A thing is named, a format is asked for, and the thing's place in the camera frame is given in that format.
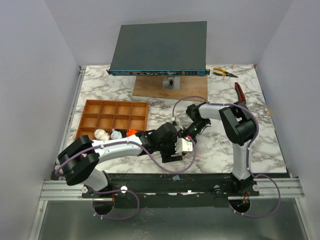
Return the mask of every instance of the white wall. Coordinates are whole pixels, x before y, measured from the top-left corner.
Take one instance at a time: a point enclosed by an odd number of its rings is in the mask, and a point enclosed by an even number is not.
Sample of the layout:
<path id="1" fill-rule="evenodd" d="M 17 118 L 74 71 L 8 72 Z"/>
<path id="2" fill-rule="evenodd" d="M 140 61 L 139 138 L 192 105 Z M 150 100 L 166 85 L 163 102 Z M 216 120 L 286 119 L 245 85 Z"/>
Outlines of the white wall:
<path id="1" fill-rule="evenodd" d="M 291 2 L 45 0 L 79 65 L 110 64 L 121 25 L 190 21 L 208 21 L 208 64 L 256 64 Z"/>
<path id="2" fill-rule="evenodd" d="M 28 239 L 79 68 L 43 0 L 1 1 L 0 239 Z"/>
<path id="3" fill-rule="evenodd" d="M 289 170 L 320 237 L 320 1 L 294 0 L 257 75 Z"/>

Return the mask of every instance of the orange divided tray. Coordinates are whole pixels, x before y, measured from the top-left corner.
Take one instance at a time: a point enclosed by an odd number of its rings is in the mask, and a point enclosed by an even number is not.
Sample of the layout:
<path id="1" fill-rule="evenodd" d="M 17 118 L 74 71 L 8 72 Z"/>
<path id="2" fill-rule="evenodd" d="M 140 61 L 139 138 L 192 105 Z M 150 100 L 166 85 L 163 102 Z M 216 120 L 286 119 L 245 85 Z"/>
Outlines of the orange divided tray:
<path id="1" fill-rule="evenodd" d="M 147 129 L 149 105 L 142 101 L 87 100 L 75 138 L 88 135 L 95 140 L 95 131 L 103 129 L 111 134 L 112 129 Z"/>

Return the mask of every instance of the red utility knife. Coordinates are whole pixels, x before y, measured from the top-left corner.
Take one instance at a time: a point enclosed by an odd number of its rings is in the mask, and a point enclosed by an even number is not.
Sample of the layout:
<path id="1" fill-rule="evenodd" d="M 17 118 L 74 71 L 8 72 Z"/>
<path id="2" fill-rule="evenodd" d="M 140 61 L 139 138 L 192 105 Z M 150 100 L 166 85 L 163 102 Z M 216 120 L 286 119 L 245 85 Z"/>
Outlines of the red utility knife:
<path id="1" fill-rule="evenodd" d="M 235 89 L 235 91 L 236 91 L 236 94 L 238 95 L 238 101 L 244 101 L 244 103 L 246 104 L 246 103 L 247 103 L 246 97 L 245 97 L 245 95 L 244 95 L 244 92 L 243 92 L 242 89 L 241 89 L 240 84 L 236 82 L 236 83 L 234 84 L 234 89 Z"/>

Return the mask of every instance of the yellow handle pliers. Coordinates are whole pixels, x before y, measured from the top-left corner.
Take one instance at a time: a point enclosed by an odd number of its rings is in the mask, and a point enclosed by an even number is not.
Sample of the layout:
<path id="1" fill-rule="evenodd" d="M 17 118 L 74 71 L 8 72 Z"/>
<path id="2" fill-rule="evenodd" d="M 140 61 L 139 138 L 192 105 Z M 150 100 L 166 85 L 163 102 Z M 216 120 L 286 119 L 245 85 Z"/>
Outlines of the yellow handle pliers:
<path id="1" fill-rule="evenodd" d="M 237 77 L 238 77 L 238 76 L 236 76 L 236 75 L 233 75 L 233 74 L 230 73 L 230 72 L 227 72 L 227 71 L 223 70 L 223 69 L 220 68 L 220 67 L 214 67 L 213 70 L 217 70 L 217 71 L 222 72 L 222 73 L 219 73 L 219 72 L 213 71 L 212 73 L 213 73 L 214 75 L 217 75 L 217 76 L 226 76 L 226 77 L 232 77 L 232 78 L 237 78 Z"/>

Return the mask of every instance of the white marble surface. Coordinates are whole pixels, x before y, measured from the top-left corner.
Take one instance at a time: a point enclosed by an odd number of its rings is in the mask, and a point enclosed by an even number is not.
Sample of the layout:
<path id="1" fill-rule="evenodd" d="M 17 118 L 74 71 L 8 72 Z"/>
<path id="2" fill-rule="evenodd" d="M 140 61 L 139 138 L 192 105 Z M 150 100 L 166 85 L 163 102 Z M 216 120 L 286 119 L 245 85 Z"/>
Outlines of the white marble surface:
<path id="1" fill-rule="evenodd" d="M 274 127 L 266 107 L 256 71 L 252 65 L 215 66 L 237 75 L 239 78 L 208 76 L 208 100 L 212 103 L 233 103 L 238 97 L 235 82 L 240 83 L 247 99 L 247 106 L 257 117 L 260 132 L 253 143 L 252 170 L 255 173 L 285 173 L 286 165 L 280 151 Z M 133 96 L 134 76 L 111 76 L 109 66 L 87 66 L 75 115 L 68 136 L 68 145 L 75 140 L 86 100 L 148 101 L 147 130 L 158 128 L 171 121 L 171 112 L 177 100 Z M 185 111 L 191 101 L 182 101 L 176 108 L 176 116 L 183 125 L 191 123 Z M 196 161 L 185 173 L 230 173 L 233 167 L 232 144 L 226 137 L 221 121 L 211 120 L 211 127 L 197 137 Z M 161 163 L 159 153 L 153 154 Z M 185 168 L 192 159 L 192 153 L 183 161 L 163 164 L 170 170 Z M 108 173 L 164 173 L 148 156 L 122 157 L 100 163 L 97 168 Z"/>

